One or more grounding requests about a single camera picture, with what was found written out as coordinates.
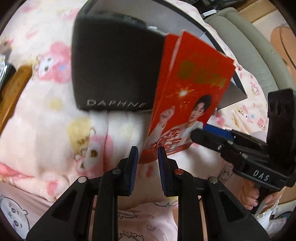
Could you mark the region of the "person's hand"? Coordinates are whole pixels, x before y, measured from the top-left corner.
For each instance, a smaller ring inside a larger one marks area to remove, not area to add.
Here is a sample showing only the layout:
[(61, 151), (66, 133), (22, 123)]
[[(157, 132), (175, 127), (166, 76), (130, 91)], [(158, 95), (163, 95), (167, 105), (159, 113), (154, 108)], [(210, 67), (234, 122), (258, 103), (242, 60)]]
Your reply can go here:
[[(279, 201), (284, 191), (285, 188), (283, 188), (280, 192), (275, 192), (267, 196), (264, 199), (265, 206), (262, 209), (262, 212), (271, 208), (277, 201)], [(244, 179), (237, 199), (246, 209), (252, 210), (254, 207), (258, 206), (259, 190), (255, 188), (255, 184), (253, 182)]]

